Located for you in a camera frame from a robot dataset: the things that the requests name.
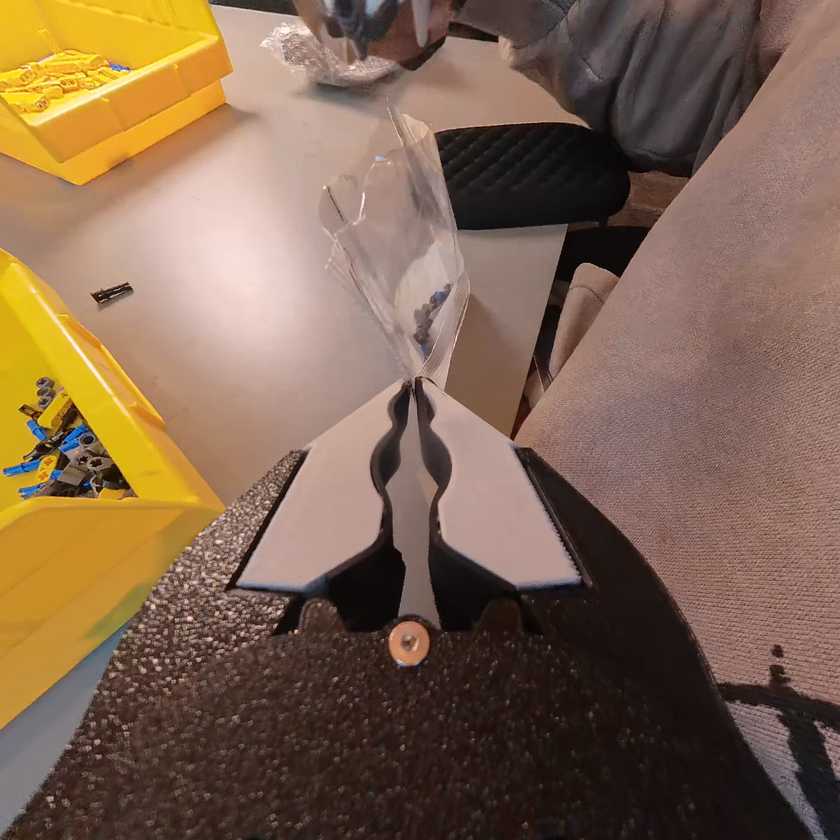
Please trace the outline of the pile of small mixed pieces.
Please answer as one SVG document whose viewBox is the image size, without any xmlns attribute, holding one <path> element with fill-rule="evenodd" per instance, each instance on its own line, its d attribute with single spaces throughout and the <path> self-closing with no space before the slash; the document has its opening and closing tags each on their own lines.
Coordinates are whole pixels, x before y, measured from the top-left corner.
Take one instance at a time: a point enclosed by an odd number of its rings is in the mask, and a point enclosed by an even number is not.
<svg viewBox="0 0 840 840">
<path fill-rule="evenodd" d="M 84 417 L 63 384 L 44 375 L 34 394 L 17 410 L 22 420 L 2 455 L 2 480 L 21 501 L 70 498 L 125 501 L 138 495 L 101 436 Z"/>
</svg>

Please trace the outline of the grey desk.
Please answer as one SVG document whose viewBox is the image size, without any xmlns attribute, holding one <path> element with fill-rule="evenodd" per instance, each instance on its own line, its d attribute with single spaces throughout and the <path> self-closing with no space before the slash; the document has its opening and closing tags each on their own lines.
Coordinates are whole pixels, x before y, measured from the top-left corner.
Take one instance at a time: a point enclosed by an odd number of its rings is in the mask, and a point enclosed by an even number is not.
<svg viewBox="0 0 840 840">
<path fill-rule="evenodd" d="M 83 186 L 3 156 L 1 229 L 228 504 L 397 377 L 327 270 L 319 218 L 322 188 L 376 154 L 386 101 L 433 130 L 576 118 L 490 42 L 447 38 L 382 88 L 312 90 L 260 46 L 282 16 L 213 13 L 226 104 Z M 130 296 L 90 297 L 126 281 Z"/>
</svg>

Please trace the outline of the person's right hand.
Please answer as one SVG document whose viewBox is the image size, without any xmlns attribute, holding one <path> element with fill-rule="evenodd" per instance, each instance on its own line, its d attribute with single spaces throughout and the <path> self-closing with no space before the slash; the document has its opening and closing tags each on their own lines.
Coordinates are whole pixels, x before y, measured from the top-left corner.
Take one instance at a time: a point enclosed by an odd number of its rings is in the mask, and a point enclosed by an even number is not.
<svg viewBox="0 0 840 840">
<path fill-rule="evenodd" d="M 394 25 L 385 37 L 374 40 L 368 47 L 371 56 L 395 62 L 405 70 L 417 70 L 442 48 L 448 36 L 448 21 L 431 32 L 425 46 L 417 43 L 413 27 Z"/>
</svg>

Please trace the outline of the yellow plastic bin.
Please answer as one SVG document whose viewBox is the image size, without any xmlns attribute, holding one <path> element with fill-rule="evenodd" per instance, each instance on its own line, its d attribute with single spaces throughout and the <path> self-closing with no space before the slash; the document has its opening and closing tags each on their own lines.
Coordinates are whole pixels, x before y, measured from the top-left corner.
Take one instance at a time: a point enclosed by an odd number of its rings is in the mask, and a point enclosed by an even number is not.
<svg viewBox="0 0 840 840">
<path fill-rule="evenodd" d="M 232 71 L 206 1 L 2 2 L 2 72 L 53 53 L 98 53 L 128 76 L 20 115 L 2 99 L 3 155 L 83 185 L 226 101 Z"/>
<path fill-rule="evenodd" d="M 223 509 L 165 421 L 41 279 L 1 257 L 2 469 L 39 444 L 20 411 L 36 381 L 67 393 L 132 494 L 39 495 L 37 470 L 2 475 L 1 721 L 42 696 L 140 608 Z"/>
</svg>

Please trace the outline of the pile of yellow building parts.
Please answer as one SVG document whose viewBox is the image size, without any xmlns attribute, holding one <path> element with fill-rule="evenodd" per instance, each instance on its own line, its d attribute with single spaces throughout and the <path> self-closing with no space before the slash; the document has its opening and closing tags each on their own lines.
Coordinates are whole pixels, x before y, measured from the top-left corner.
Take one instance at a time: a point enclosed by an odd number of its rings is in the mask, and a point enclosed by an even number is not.
<svg viewBox="0 0 840 840">
<path fill-rule="evenodd" d="M 1 73 L 2 99 L 20 115 L 47 112 L 55 105 L 96 91 L 130 74 L 118 74 L 98 53 L 67 49 Z"/>
</svg>

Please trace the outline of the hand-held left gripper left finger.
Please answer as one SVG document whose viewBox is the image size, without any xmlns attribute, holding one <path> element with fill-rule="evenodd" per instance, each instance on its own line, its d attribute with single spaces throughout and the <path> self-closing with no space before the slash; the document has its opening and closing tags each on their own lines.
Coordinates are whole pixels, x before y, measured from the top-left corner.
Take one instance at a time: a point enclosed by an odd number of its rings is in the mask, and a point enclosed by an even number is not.
<svg viewBox="0 0 840 840">
<path fill-rule="evenodd" d="M 411 388 L 396 382 L 305 447 L 245 552 L 235 587 L 341 617 L 396 617 L 406 568 L 386 486 L 400 461 Z"/>
</svg>

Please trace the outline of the person's right forearm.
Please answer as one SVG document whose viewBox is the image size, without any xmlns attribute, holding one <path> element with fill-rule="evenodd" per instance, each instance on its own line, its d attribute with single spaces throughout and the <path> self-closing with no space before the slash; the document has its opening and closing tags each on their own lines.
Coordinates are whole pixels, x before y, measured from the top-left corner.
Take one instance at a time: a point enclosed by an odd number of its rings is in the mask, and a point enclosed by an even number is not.
<svg viewBox="0 0 840 840">
<path fill-rule="evenodd" d="M 637 170 L 691 175 L 760 86 L 760 2 L 453 2 Z"/>
</svg>

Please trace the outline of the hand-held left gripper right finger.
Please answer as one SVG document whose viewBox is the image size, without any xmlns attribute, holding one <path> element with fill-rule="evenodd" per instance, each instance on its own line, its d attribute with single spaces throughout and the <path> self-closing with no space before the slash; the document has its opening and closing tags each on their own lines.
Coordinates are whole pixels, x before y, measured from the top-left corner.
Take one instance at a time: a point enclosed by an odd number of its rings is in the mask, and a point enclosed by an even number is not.
<svg viewBox="0 0 840 840">
<path fill-rule="evenodd" d="M 581 573 L 509 437 L 432 381 L 417 382 L 423 463 L 436 485 L 428 569 L 441 621 L 477 621 L 497 599 L 581 584 Z"/>
</svg>

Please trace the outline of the clear plastic bag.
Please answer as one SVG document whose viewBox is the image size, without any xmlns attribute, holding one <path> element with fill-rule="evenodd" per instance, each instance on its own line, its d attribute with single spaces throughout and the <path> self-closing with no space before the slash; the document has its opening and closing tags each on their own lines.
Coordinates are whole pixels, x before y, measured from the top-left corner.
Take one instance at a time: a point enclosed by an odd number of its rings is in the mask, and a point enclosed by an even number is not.
<svg viewBox="0 0 840 840">
<path fill-rule="evenodd" d="M 371 315 L 405 380 L 444 390 L 470 297 L 434 131 L 387 102 L 376 154 L 322 189 L 329 268 Z"/>
<path fill-rule="evenodd" d="M 273 28 L 260 43 L 279 64 L 325 88 L 364 88 L 402 72 L 394 61 L 379 57 L 346 63 L 320 43 L 298 20 Z"/>
</svg>

